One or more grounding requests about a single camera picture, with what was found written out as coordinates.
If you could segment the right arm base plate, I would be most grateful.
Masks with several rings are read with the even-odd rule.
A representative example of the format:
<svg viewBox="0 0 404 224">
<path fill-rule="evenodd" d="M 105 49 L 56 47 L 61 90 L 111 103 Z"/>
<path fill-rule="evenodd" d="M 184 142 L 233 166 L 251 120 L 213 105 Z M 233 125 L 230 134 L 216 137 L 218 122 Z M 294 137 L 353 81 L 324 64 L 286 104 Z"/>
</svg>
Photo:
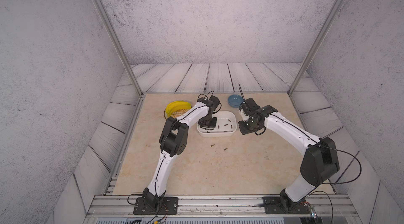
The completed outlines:
<svg viewBox="0 0 404 224">
<path fill-rule="evenodd" d="M 291 201 L 288 197 L 284 196 L 267 196 L 263 197 L 263 203 L 259 205 L 265 210 L 265 214 L 276 215 L 309 215 L 311 209 L 309 203 L 305 198 L 298 202 Z"/>
</svg>

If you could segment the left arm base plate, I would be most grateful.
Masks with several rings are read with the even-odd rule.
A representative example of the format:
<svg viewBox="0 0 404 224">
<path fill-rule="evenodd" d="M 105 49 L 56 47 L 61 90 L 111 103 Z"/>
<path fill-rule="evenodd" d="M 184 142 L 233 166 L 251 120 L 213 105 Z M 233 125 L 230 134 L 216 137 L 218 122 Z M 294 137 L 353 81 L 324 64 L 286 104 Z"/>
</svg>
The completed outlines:
<svg viewBox="0 0 404 224">
<path fill-rule="evenodd" d="M 176 215 L 178 211 L 178 197 L 162 197 L 158 200 L 137 198 L 134 206 L 134 215 Z"/>
</svg>

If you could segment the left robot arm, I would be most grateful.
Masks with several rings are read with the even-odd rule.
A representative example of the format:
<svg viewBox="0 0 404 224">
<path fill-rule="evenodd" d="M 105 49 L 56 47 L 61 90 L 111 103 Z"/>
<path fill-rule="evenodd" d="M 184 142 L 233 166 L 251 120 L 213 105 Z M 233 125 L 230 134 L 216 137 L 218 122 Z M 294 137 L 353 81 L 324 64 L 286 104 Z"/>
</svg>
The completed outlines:
<svg viewBox="0 0 404 224">
<path fill-rule="evenodd" d="M 178 118 L 167 118 L 159 139 L 161 150 L 159 161 L 151 182 L 142 194 L 147 206 L 155 211 L 161 208 L 171 169 L 175 159 L 186 148 L 189 129 L 194 124 L 214 129 L 217 118 L 213 114 L 219 105 L 221 103 L 218 97 L 203 95 L 185 114 Z"/>
</svg>

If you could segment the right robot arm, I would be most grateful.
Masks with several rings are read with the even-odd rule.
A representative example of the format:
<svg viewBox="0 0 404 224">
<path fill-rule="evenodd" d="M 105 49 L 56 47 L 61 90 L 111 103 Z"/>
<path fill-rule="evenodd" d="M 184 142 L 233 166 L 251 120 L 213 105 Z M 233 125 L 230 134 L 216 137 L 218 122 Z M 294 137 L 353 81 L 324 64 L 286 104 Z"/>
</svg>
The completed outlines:
<svg viewBox="0 0 404 224">
<path fill-rule="evenodd" d="M 280 203 L 291 208 L 340 170 L 335 142 L 320 138 L 284 117 L 277 109 L 258 106 L 249 98 L 239 106 L 242 120 L 238 122 L 243 135 L 271 130 L 295 147 L 303 156 L 300 175 L 280 193 Z"/>
</svg>

